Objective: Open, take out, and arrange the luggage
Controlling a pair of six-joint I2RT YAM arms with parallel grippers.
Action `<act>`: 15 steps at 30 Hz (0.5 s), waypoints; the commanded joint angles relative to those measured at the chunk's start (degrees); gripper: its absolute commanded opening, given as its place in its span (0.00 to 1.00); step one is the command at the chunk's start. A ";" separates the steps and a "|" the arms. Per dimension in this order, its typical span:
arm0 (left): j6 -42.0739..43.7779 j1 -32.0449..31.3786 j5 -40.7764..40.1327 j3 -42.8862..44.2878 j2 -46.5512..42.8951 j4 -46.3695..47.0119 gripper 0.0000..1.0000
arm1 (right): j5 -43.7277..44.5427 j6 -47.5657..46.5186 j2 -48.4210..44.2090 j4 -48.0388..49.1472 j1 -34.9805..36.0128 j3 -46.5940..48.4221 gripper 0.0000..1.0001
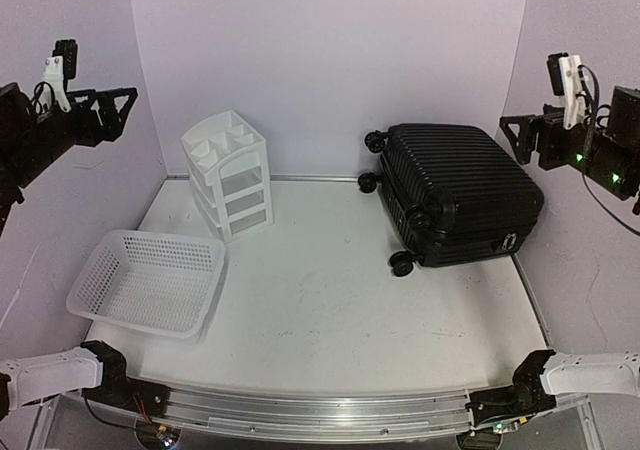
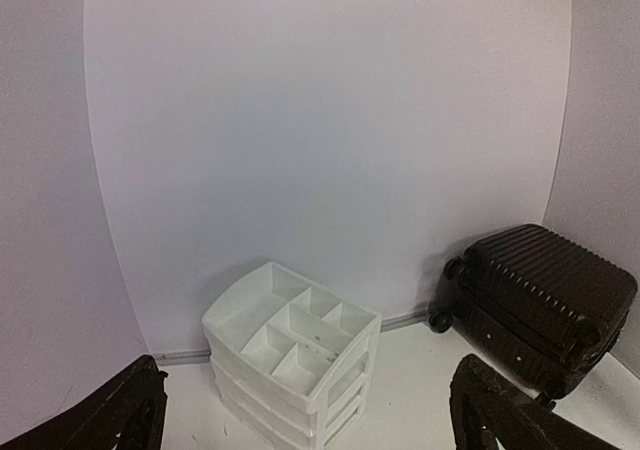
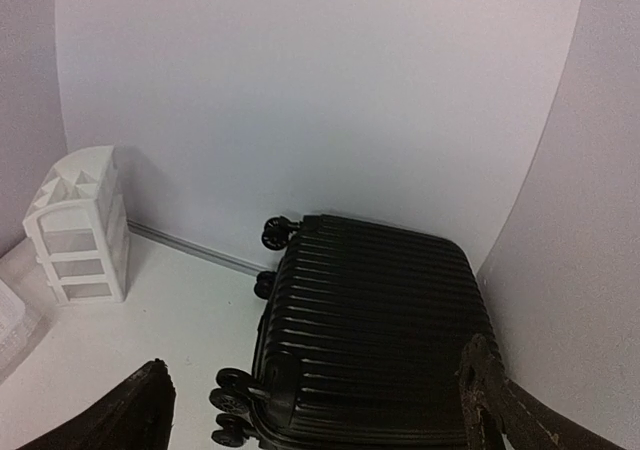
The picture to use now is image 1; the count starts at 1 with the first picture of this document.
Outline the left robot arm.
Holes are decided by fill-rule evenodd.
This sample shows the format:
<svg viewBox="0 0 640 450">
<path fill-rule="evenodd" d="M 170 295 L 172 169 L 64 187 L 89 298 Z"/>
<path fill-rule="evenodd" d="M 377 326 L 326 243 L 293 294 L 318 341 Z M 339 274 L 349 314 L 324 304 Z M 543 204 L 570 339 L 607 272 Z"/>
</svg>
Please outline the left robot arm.
<svg viewBox="0 0 640 450">
<path fill-rule="evenodd" d="M 94 247 L 142 222 L 166 178 L 135 87 L 1 90 L 1 412 L 70 391 L 136 405 L 124 355 L 84 340 L 65 307 Z"/>
</svg>

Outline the black ribbed hard-shell suitcase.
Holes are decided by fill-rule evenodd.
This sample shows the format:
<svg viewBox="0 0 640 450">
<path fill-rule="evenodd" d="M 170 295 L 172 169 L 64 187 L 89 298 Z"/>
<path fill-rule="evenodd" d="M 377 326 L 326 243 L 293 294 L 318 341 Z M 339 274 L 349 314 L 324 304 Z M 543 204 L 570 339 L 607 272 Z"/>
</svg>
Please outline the black ribbed hard-shell suitcase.
<svg viewBox="0 0 640 450">
<path fill-rule="evenodd" d="M 388 260 L 396 277 L 513 255 L 538 222 L 542 190 L 480 128 L 401 123 L 364 144 L 379 169 L 357 183 L 380 193 L 404 244 Z"/>
</svg>

